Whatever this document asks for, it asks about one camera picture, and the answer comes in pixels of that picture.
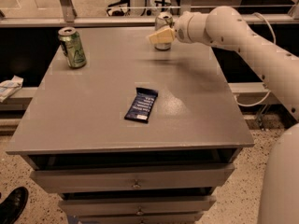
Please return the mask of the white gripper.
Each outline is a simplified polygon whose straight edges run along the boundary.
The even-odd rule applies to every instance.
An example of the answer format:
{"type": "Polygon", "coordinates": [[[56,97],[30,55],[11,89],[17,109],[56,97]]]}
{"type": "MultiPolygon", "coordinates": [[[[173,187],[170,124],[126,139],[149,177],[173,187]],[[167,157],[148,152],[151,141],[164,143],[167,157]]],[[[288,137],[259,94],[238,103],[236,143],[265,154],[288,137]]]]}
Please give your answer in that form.
{"type": "Polygon", "coordinates": [[[172,43],[177,38],[182,43],[207,43],[207,15],[185,11],[176,21],[174,29],[166,27],[148,36],[151,44],[172,43]]]}

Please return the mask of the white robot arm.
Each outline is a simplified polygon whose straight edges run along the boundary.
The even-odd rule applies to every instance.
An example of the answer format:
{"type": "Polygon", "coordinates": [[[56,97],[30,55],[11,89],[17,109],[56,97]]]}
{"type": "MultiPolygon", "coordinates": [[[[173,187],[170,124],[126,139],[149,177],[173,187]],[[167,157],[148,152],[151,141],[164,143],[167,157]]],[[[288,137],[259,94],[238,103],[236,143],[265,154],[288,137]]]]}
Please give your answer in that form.
{"type": "MultiPolygon", "coordinates": [[[[149,36],[152,44],[202,43],[236,52],[263,80],[295,119],[299,119],[299,59],[253,32],[232,7],[208,14],[186,11],[172,28],[149,36]]],[[[258,224],[299,224],[299,123],[273,145],[263,178],[258,224]]]]}

